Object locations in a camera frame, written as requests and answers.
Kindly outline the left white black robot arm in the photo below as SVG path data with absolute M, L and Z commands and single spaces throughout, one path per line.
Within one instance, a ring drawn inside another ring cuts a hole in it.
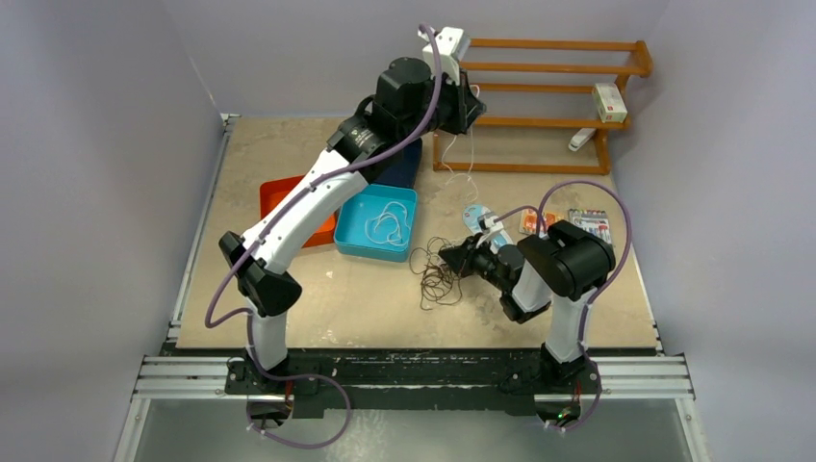
M 286 384 L 287 312 L 302 294 L 288 268 L 301 247 L 411 142 L 437 130 L 464 134 L 485 111 L 456 59 L 395 59 L 273 211 L 242 234 L 222 235 L 218 247 L 231 266 L 227 277 L 249 304 L 247 352 L 255 362 L 249 380 L 262 393 Z

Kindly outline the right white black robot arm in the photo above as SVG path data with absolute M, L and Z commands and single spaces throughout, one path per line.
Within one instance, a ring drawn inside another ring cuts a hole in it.
M 491 249 L 483 233 L 440 250 L 460 277 L 477 275 L 500 292 L 505 316 L 523 324 L 550 310 L 550 331 L 542 344 L 540 377 L 554 392 L 574 384 L 585 364 L 584 338 L 592 304 L 617 266 L 610 244 L 565 221 L 543 237 Z

